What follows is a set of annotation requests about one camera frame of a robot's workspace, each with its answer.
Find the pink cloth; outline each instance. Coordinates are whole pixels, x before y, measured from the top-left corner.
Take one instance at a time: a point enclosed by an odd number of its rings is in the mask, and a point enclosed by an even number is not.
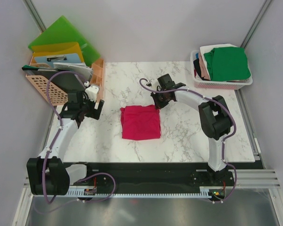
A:
[[[149,140],[160,138],[159,109],[154,105],[121,108],[123,139]]]
[[[207,72],[207,69],[204,65],[203,59],[201,54],[199,53],[199,66],[200,66],[200,70],[201,70],[201,76],[202,78],[204,77],[205,79],[211,80],[211,78],[209,77],[209,74]]]

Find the metal floor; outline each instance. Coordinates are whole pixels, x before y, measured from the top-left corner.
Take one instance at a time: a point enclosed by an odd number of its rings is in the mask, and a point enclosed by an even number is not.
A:
[[[49,211],[73,198],[57,198]],[[199,199],[113,198],[100,203],[74,202],[45,216],[30,210],[26,226],[278,226],[268,190],[235,190],[223,204]]]

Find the yellow folder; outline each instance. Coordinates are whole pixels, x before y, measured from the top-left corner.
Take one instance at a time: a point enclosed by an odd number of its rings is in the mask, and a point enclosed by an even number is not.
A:
[[[77,42],[66,42],[66,43],[58,43],[58,44],[50,44],[50,45],[41,45],[41,46],[32,46],[34,51],[32,63],[35,63],[34,58],[42,57],[42,56],[52,56],[52,55],[62,55],[69,53],[77,53],[82,62],[84,62],[84,58],[82,55],[82,51],[80,49],[79,43]]]

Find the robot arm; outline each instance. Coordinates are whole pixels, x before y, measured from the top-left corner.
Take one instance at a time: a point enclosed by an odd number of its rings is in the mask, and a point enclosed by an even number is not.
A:
[[[91,85],[85,91],[68,93],[68,102],[64,104],[61,113],[62,128],[57,126],[56,132],[61,129],[54,141],[46,166],[46,191],[48,195],[65,195],[69,186],[79,179],[86,177],[87,168],[83,164],[73,164],[68,168],[63,165],[65,152],[72,136],[77,132],[85,117],[99,119],[104,101],[100,100],[96,109],[96,97],[99,87]],[[43,194],[42,166],[49,145],[54,137],[48,140],[44,150],[37,158],[30,158],[26,164],[31,191],[33,194]]]
[[[180,91],[180,89],[189,89],[183,83],[175,84],[169,74],[163,75],[156,80],[151,80],[147,86],[151,86],[154,90],[164,91],[179,89],[178,91],[166,93],[151,93],[154,99],[155,106],[161,109],[168,105],[168,102],[173,100],[184,103],[200,114],[201,128],[208,137],[209,142],[209,160],[208,166],[213,172],[221,172],[226,168],[222,157],[222,140],[230,132],[233,125],[229,116],[224,112],[220,106],[204,98],[191,95],[187,91]],[[222,96],[212,98],[221,103],[227,108],[226,102]]]

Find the orange basket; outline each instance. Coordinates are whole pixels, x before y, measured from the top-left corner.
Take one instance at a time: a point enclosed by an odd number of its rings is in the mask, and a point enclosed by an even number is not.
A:
[[[104,81],[105,81],[105,61],[98,59],[92,64],[93,74],[90,80],[90,84],[95,84],[100,87],[100,93],[98,94],[97,102],[104,98]],[[46,96],[46,86],[48,79],[42,75],[26,75],[26,78],[32,83],[32,85],[38,90],[42,97],[48,102]],[[49,97],[52,105],[64,105],[68,101],[67,93],[61,90],[54,83],[49,85]]]

